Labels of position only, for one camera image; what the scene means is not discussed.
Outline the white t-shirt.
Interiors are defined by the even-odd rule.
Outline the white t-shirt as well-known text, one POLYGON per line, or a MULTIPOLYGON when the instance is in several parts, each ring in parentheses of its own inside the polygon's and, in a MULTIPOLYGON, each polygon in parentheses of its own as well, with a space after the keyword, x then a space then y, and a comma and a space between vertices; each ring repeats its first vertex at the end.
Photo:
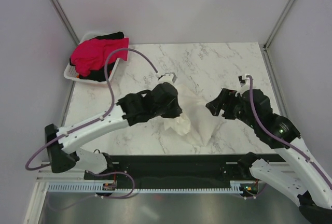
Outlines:
POLYGON ((175 88, 178 91, 178 103, 182 113, 174 119, 164 119, 164 129, 189 144, 207 146, 225 120, 213 116, 206 108, 207 101, 194 94, 184 84, 178 84, 175 88))

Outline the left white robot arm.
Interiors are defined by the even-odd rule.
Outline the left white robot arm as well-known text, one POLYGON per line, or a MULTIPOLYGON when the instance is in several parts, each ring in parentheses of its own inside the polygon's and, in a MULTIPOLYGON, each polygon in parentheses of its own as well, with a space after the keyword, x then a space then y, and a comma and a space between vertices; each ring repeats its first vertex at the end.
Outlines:
POLYGON ((155 117, 174 119, 181 115, 178 91, 168 83, 152 90, 130 93, 118 100, 112 110, 96 115, 71 127, 45 127, 45 143, 53 173, 77 168, 98 174, 102 179, 112 177, 114 167, 106 153, 93 153, 82 146, 107 133, 146 123, 155 117))

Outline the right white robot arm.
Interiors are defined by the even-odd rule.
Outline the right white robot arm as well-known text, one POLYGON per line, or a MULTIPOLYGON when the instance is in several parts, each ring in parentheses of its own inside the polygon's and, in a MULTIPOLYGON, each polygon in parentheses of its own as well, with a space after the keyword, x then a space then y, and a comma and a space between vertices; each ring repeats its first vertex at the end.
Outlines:
POLYGON ((270 99, 261 90, 222 89, 206 108, 213 116, 238 119, 253 129, 256 137, 273 149, 296 173, 298 179, 273 169, 252 152, 238 161, 238 174, 243 179, 254 177, 287 196, 310 223, 331 223, 331 178, 322 175, 300 132, 287 118, 275 114, 270 99))

